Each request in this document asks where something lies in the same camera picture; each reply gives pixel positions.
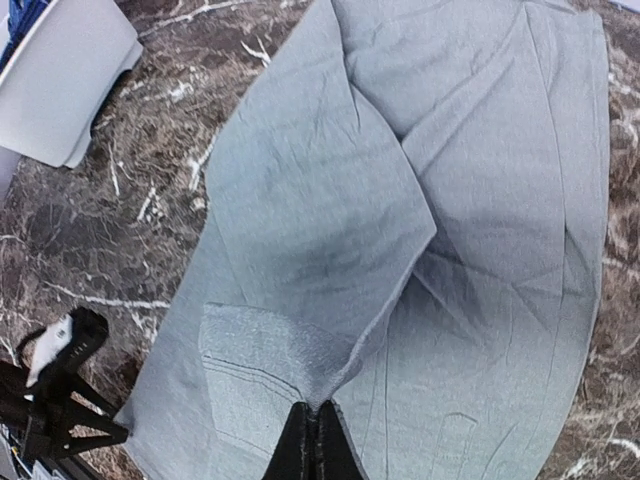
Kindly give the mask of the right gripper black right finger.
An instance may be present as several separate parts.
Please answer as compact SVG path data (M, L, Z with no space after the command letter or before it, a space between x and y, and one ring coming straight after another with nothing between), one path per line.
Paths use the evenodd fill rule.
M314 446L313 478L363 480L336 404L326 401L318 411Z

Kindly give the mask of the grey long sleeve shirt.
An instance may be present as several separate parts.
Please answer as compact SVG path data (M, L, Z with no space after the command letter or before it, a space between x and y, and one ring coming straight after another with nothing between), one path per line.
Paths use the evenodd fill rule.
M603 23L565 1L315 1L218 134L121 418L149 479L258 479L293 406L336 479L533 479L589 352Z

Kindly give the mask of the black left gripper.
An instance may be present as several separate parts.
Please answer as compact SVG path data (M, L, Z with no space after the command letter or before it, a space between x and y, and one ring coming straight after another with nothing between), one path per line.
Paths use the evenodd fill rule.
M67 458L128 439L116 408L88 384L63 389L45 407L28 399L25 382L25 370L1 363L1 423L17 435L22 460Z

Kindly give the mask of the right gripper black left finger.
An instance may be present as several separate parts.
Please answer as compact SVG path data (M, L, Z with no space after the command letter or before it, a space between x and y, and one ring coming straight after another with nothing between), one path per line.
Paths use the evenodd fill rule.
M291 406L288 417L262 477L263 480L307 480L311 451L309 408L304 402Z

